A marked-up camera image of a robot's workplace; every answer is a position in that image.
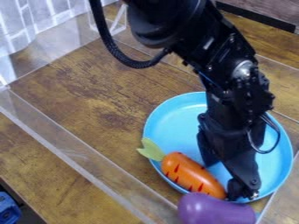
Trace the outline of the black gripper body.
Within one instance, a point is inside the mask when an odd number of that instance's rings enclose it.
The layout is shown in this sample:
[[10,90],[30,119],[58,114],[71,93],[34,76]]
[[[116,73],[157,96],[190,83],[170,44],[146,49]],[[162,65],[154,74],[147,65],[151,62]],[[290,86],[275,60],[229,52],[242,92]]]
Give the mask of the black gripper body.
[[198,116],[199,131],[210,148],[225,164],[241,153],[254,151],[265,141],[266,122],[261,116],[267,106],[262,101],[233,101],[207,96],[207,111]]

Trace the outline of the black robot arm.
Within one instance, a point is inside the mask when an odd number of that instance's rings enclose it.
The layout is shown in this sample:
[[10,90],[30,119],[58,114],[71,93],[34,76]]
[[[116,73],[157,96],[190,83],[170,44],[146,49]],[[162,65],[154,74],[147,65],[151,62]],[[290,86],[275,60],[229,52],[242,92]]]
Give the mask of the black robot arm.
[[223,163],[229,198],[254,199],[262,180],[257,154],[275,99],[259,72],[255,50],[211,0],[125,0],[135,39],[167,48],[194,67],[206,87],[198,145],[207,166]]

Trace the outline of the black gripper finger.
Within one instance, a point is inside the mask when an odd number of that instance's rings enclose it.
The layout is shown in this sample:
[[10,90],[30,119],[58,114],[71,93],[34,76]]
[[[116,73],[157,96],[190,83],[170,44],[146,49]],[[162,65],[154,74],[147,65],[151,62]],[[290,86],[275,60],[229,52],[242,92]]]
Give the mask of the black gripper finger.
[[211,150],[210,143],[207,141],[207,138],[206,138],[202,130],[198,133],[198,146],[201,149],[201,156],[202,156],[205,165],[207,167],[215,165],[219,162],[219,160]]
[[241,153],[225,162],[225,166],[231,174],[227,184],[229,199],[233,201],[241,197],[250,200],[255,199],[259,196],[262,186],[257,153],[254,151]]

